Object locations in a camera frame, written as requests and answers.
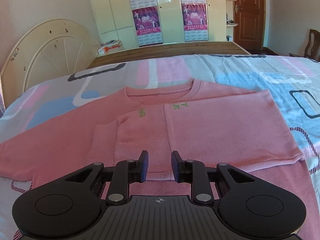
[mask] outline headboard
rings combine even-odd
[[[14,46],[2,68],[5,106],[34,85],[86,69],[99,47],[84,27],[67,19],[35,26]]]

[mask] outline patterned bedspread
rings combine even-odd
[[[305,155],[319,204],[320,63],[306,58],[190,55],[85,70],[25,92],[0,119],[0,142],[124,86],[149,89],[193,78],[256,91],[269,89]],[[11,209],[15,199],[29,188],[30,182],[0,178],[0,239],[19,237]]]

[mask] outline pink poster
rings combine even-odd
[[[160,33],[160,20],[156,6],[132,10],[137,36]]]
[[[185,31],[207,30],[206,4],[182,4]]]

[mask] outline wooden door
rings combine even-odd
[[[265,0],[235,1],[234,41],[245,49],[262,49]]]

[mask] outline door frame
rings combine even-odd
[[[235,17],[235,8],[233,6],[233,17]],[[263,34],[262,34],[262,44],[261,44],[261,50],[263,50],[263,43],[264,43],[264,36],[266,31],[266,14],[267,14],[267,4],[266,0],[264,0],[264,23],[263,23]]]

